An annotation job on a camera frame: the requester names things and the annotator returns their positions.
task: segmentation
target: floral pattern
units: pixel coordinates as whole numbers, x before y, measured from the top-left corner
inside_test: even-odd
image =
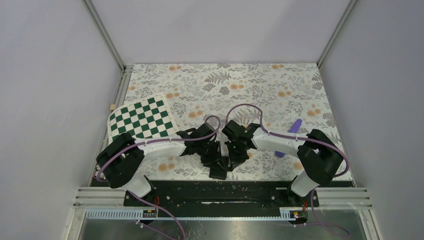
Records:
[[[320,72],[314,63],[294,64],[136,64],[125,102],[164,92],[180,130],[200,126],[210,115],[221,118],[237,104],[250,103],[263,110],[263,124],[287,131],[297,120],[300,133],[323,131],[343,150]],[[251,107],[235,109],[230,118],[239,124],[259,122]],[[210,119],[212,125],[218,121]],[[273,151],[248,151],[249,159],[229,172],[228,180],[291,181],[303,171],[296,157],[275,156]],[[143,161],[141,173],[152,180],[211,180],[209,168],[197,155],[170,156]],[[351,180],[350,172],[337,180]]]

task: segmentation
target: purple object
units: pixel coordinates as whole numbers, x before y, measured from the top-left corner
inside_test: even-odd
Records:
[[[302,119],[297,119],[293,125],[291,126],[290,130],[288,130],[289,133],[295,134],[299,131],[302,125]],[[275,155],[279,158],[284,157],[286,154],[284,152],[275,151]]]

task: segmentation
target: white wall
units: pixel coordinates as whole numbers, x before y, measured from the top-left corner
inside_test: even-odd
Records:
[[[126,64],[317,62],[349,0],[93,0]]]
[[[0,239],[57,240],[119,69],[79,0],[2,0],[0,33]]]
[[[422,239],[424,1],[359,1],[321,74],[385,240]]]

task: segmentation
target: purple cable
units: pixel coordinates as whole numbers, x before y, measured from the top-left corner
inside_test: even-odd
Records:
[[[166,238],[169,238],[169,239],[171,239],[171,240],[178,240],[178,239],[173,238],[172,236],[170,236],[170,235],[168,235],[168,234],[164,233],[163,231],[157,230],[156,228],[151,227],[151,226],[149,226],[149,225],[147,225],[147,224],[144,224],[144,223],[140,223],[140,224],[141,224],[141,227],[146,227],[146,228],[148,228],[148,229],[150,229],[150,230],[153,230],[153,231],[155,231],[156,233],[158,233],[158,234],[161,234],[161,235],[165,236]]]
[[[335,223],[322,222],[322,221],[318,218],[317,214],[315,214],[315,209],[314,209],[314,193],[315,193],[315,189],[312,189],[312,191],[310,191],[310,209],[312,210],[313,215],[315,216],[316,220],[318,221],[318,222],[314,222],[314,224],[321,224],[321,225],[322,225],[322,227],[324,227],[324,228],[325,228],[325,230],[327,230],[328,232],[330,232],[330,233],[332,233],[332,234],[334,234],[334,235],[336,235],[336,236],[339,236],[339,237],[341,237],[341,238],[344,238],[344,239],[349,239],[349,238],[351,238],[351,232],[350,232],[349,230],[347,230],[346,228],[344,228],[344,227],[342,227],[342,226],[340,226],[340,225],[337,225],[337,224],[335,224]],[[339,234],[339,233],[337,233],[337,232],[333,231],[333,230],[332,230],[331,228],[329,228],[328,226],[333,226],[333,227],[335,227],[335,228],[341,229],[341,230],[345,231],[345,232],[347,233],[347,235]]]
[[[140,145],[145,145],[145,144],[153,144],[153,143],[159,143],[159,142],[167,142],[167,141],[176,141],[176,142],[192,142],[192,141],[200,141],[200,140],[204,140],[207,138],[212,137],[213,135],[217,134],[218,131],[220,130],[221,127],[221,119],[218,116],[215,115],[210,115],[206,118],[206,120],[204,121],[206,123],[206,121],[210,118],[216,118],[218,120],[218,127],[215,129],[214,132],[212,132],[211,134],[207,135],[207,136],[202,136],[202,137],[198,137],[198,138],[159,138],[159,139],[152,139],[150,141],[147,141],[146,143],[144,142],[139,142],[133,145],[129,145],[126,148],[122,149],[120,152],[118,152],[117,154],[115,154],[111,159],[109,159],[98,171],[97,176],[95,177],[95,179],[99,182],[106,182],[106,180],[103,180],[100,178],[100,174],[103,173],[103,171],[109,166],[109,164],[111,164],[116,158],[118,158],[121,154],[125,153],[126,151],[135,148],[137,146]]]
[[[240,106],[250,106],[250,107],[253,107],[253,108],[257,109],[257,110],[260,112],[260,119],[259,119],[260,128],[261,128],[261,129],[262,129],[265,133],[270,134],[270,135],[273,135],[273,136],[277,136],[277,137],[280,137],[280,138],[285,138],[285,139],[296,139],[296,137],[295,137],[295,136],[289,136],[289,135],[284,135],[284,134],[278,134],[278,133],[274,133],[274,132],[268,131],[268,130],[264,127],[264,124],[262,123],[262,117],[264,116],[264,113],[262,112],[262,110],[261,110],[259,107],[255,106],[255,105],[253,105],[253,104],[250,104],[250,103],[242,103],[242,104],[236,105],[236,106],[234,106],[233,108],[231,108],[231,109],[228,111],[227,115],[226,115],[226,118],[225,118],[225,125],[227,125],[227,123],[228,123],[228,116],[230,115],[230,113],[231,113],[231,112],[232,112],[235,108],[238,108],[238,107],[240,107]],[[341,157],[344,159],[344,161],[346,162],[346,167],[344,168],[344,170],[343,170],[341,173],[334,175],[334,177],[335,177],[335,178],[336,178],[336,177],[340,177],[340,176],[344,175],[345,173],[347,173],[347,172],[349,171],[349,168],[350,168],[351,164],[349,163],[348,157],[347,157],[347,156],[346,156],[346,155],[345,155],[342,151],[340,151],[337,147],[335,147],[335,146],[333,146],[333,145],[331,145],[331,144],[328,144],[328,143],[326,143],[326,142],[319,141],[319,140],[315,140],[315,139],[312,139],[312,138],[307,138],[307,137],[298,137],[297,139],[298,139],[298,140],[302,140],[302,141],[309,141],[309,142],[316,143],[316,144],[321,144],[321,145],[323,145],[323,146],[325,146],[325,147],[328,147],[328,148],[333,149],[333,150],[334,150],[334,151],[336,151],[338,154],[340,154],[340,156],[341,156]]]
[[[148,202],[148,201],[146,201],[146,200],[142,199],[141,197],[137,196],[137,195],[136,195],[135,193],[133,193],[132,191],[128,191],[128,192],[129,192],[129,193],[130,193],[130,194],[131,194],[134,198],[136,198],[138,201],[140,201],[140,202],[142,202],[142,203],[144,203],[144,204],[146,204],[146,205],[149,205],[149,206],[151,206],[151,207],[154,207],[154,208],[160,209],[160,210],[164,211],[166,214],[168,214],[171,218],[173,218],[173,219],[175,220],[176,224],[178,225],[179,229],[181,229],[181,232],[182,232],[182,239],[183,239],[183,240],[186,240],[186,232],[184,231],[183,226],[181,225],[180,221],[178,221],[178,220],[177,220],[177,218],[176,218],[174,215],[172,215],[172,213],[170,213],[168,210],[166,210],[165,208],[163,208],[163,207],[161,207],[161,206],[155,205],[155,204],[153,204],[153,203],[150,203],[150,202]],[[158,229],[156,229],[156,228],[154,228],[154,227],[148,226],[148,225],[146,225],[146,224],[144,224],[144,226],[146,226],[147,228],[149,228],[149,229],[151,229],[151,230],[153,230],[153,231],[155,231],[155,232],[157,232],[157,233],[159,233],[159,234],[162,234],[163,236],[165,236],[165,237],[167,237],[167,238],[169,238],[169,239],[177,240],[176,238],[173,238],[173,237],[171,237],[171,236],[167,235],[166,233],[164,233],[164,232],[162,232],[162,231],[160,231],[160,230],[158,230]]]

